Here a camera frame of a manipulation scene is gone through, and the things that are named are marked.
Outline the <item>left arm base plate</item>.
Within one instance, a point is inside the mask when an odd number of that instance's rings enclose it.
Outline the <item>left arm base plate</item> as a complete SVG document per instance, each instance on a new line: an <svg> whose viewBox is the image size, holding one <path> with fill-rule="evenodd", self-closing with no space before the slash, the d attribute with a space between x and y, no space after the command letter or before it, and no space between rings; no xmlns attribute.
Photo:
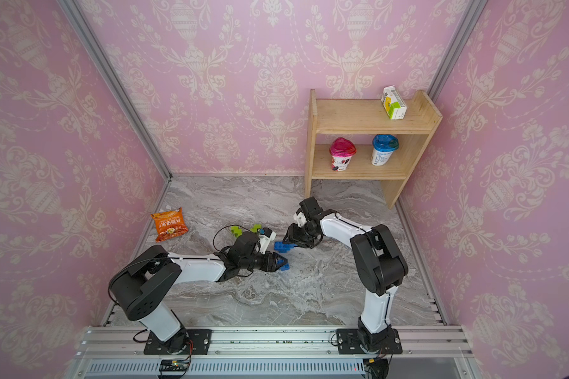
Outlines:
<svg viewBox="0 0 569 379"><path fill-rule="evenodd" d="M146 341L145 355L207 355L211 344L211 329L187 329L175 334L167 341L161 341L151 332Z"/></svg>

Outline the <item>green 2x4 lego brick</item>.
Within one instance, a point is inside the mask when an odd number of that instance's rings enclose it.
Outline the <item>green 2x4 lego brick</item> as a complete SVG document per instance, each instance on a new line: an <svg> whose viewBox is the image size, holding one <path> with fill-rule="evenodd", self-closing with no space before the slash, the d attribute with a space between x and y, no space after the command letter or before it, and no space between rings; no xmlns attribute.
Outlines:
<svg viewBox="0 0 569 379"><path fill-rule="evenodd" d="M243 235L243 232L259 233L262 230L262 225L254 224L252 228L246 228L240 225L231 225L228 227L228 229L234 238L239 238L241 235Z"/></svg>

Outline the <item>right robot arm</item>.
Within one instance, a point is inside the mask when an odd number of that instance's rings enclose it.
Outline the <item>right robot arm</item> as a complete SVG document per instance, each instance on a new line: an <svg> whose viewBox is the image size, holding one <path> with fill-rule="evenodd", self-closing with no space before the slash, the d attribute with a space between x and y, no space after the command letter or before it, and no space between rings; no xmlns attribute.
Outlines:
<svg viewBox="0 0 569 379"><path fill-rule="evenodd" d="M366 290L357 330L360 346L371 353L401 354L400 337L391 325L390 313L409 267L390 229L383 224L369 227L348 220L334 210L321 208L314 197L300 202L294 220L285 234L285 244L312 249L324 238L332 238L352 250Z"/></svg>

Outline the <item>blue lego brick assembly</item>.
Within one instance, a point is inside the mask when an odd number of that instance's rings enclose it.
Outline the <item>blue lego brick assembly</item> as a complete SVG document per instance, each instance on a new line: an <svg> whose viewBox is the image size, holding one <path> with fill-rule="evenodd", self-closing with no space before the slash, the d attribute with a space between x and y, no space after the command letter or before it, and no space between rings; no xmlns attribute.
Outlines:
<svg viewBox="0 0 569 379"><path fill-rule="evenodd" d="M277 251L279 254L286 254L287 252L291 251L292 249L296 248L296 244L289 244L283 242L275 242L274 243L274 250Z"/></svg>

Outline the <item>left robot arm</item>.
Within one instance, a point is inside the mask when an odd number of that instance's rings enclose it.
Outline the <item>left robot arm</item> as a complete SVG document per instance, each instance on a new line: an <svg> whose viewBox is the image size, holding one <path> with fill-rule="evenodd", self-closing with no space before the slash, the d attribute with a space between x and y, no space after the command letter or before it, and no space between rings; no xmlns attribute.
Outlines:
<svg viewBox="0 0 569 379"><path fill-rule="evenodd" d="M243 232L232 245L205 256L169 253L154 245L116 273L107 292L128 320L145 326L150 333L148 347L167 354L190 354L193 341L183 322L164 303L166 295L178 284L225 282L242 271L276 273L288 260L268 250L274 238L272 230Z"/></svg>

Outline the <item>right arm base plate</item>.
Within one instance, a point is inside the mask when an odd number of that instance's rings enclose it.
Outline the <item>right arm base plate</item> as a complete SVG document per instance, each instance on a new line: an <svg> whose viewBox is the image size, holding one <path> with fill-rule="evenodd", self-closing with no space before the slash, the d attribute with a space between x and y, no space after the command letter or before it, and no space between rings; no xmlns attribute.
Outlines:
<svg viewBox="0 0 569 379"><path fill-rule="evenodd" d="M391 327L375 334L364 329L339 328L333 335L332 344L338 349L340 355L401 355L403 353L398 330Z"/></svg>

